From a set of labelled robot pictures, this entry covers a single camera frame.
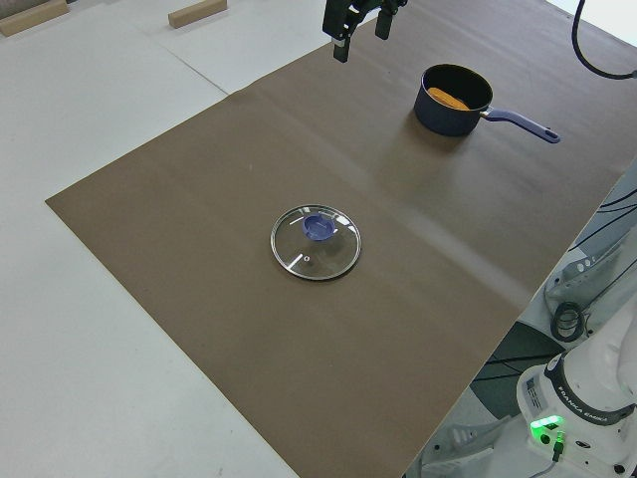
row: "lid knob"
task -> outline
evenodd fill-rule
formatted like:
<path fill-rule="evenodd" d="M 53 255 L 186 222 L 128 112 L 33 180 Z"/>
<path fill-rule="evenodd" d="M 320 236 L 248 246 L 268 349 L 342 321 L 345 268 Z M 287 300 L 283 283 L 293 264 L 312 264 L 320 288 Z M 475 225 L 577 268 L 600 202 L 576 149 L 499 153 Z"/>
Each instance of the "lid knob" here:
<path fill-rule="evenodd" d="M 324 241 L 334 235 L 334 221 L 320 214 L 312 214 L 303 220 L 303 233 L 313 241 Z"/>

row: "wooden stick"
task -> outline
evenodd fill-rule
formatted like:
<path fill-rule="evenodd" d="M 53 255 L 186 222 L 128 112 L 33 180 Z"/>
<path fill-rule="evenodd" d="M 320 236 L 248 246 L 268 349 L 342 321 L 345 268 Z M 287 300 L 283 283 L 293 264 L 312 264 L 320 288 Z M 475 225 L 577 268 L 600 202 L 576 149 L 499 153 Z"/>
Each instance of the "wooden stick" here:
<path fill-rule="evenodd" d="M 52 18 L 69 13 L 66 0 L 50 0 L 42 5 L 37 5 L 24 12 L 16 13 L 0 20 L 0 32 L 5 37 L 22 32 L 36 25 L 40 25 Z"/>
<path fill-rule="evenodd" d="M 183 27 L 228 8 L 227 0 L 204 0 L 168 14 L 168 23 L 173 28 Z"/>

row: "pot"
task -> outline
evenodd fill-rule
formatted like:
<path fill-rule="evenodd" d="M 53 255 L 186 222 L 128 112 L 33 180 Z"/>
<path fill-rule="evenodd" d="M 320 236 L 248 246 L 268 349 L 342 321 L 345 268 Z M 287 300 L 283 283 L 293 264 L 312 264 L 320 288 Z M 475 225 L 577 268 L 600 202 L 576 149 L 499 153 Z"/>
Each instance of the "pot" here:
<path fill-rule="evenodd" d="M 422 75 L 414 111 L 425 126 L 446 136 L 469 134 L 484 118 L 512 122 L 547 142 L 560 141 L 546 126 L 519 113 L 491 107 L 492 99 L 491 85 L 476 72 L 458 65 L 436 65 Z"/>

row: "green light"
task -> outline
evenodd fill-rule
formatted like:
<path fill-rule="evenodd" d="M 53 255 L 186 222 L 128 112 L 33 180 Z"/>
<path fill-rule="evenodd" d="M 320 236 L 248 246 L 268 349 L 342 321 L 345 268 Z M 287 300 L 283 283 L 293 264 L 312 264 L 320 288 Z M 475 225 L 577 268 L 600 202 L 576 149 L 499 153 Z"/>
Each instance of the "green light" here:
<path fill-rule="evenodd" d="M 551 415 L 547 418 L 542 418 L 540 420 L 531 422 L 531 429 L 542 428 L 547 425 L 559 424 L 563 422 L 563 418 L 557 415 Z"/>

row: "glass lid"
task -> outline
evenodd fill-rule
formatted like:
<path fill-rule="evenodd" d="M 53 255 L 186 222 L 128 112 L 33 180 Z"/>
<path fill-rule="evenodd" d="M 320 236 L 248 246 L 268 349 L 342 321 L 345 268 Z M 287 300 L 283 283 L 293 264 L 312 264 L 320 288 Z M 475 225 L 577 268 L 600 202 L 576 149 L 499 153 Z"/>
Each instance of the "glass lid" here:
<path fill-rule="evenodd" d="M 300 206 L 275 223 L 272 251 L 291 274 L 313 281 L 343 275 L 360 255 L 360 233 L 347 216 L 329 206 Z"/>

